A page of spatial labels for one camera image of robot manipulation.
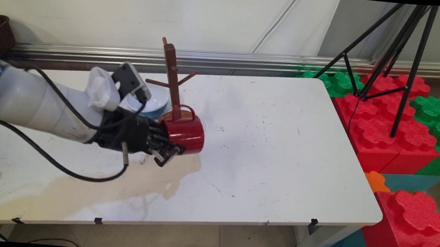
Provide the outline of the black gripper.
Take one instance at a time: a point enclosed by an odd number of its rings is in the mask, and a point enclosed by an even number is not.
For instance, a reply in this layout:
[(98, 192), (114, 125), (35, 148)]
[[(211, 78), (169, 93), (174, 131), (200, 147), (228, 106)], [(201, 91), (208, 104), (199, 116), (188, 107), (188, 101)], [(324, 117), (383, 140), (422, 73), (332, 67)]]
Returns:
[[(148, 142), (164, 144), (149, 148), (147, 138)], [(101, 148), (119, 151), (122, 150), (122, 142), (125, 142), (130, 154), (138, 152), (152, 154), (159, 167), (164, 167), (175, 156), (182, 155), (186, 150), (183, 146), (171, 143), (164, 125), (143, 116), (134, 116), (117, 127), (97, 131), (94, 142)]]

